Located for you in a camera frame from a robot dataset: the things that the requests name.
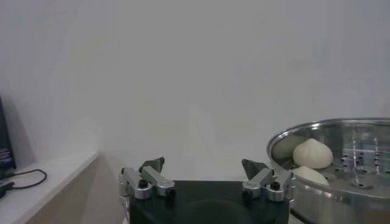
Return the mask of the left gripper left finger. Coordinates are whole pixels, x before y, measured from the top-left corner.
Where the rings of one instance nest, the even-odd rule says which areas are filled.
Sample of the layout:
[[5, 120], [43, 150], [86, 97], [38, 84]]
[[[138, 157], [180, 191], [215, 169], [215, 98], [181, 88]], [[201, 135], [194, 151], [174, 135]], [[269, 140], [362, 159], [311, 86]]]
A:
[[134, 196], [137, 200], [152, 197], [153, 189], [158, 196], [170, 200], [176, 196], [176, 184], [165, 178], [161, 171], [164, 157], [145, 161], [138, 169], [124, 167], [118, 174], [118, 190], [122, 197]]

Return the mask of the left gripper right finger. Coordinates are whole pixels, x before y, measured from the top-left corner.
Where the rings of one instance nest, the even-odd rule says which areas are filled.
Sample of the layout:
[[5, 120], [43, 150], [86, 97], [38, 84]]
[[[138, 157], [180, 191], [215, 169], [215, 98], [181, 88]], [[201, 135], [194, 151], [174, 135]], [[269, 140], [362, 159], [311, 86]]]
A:
[[275, 173], [264, 163], [242, 159], [241, 164], [248, 180], [243, 182], [243, 199], [252, 201], [262, 195], [269, 201], [293, 199], [293, 174], [290, 171]]

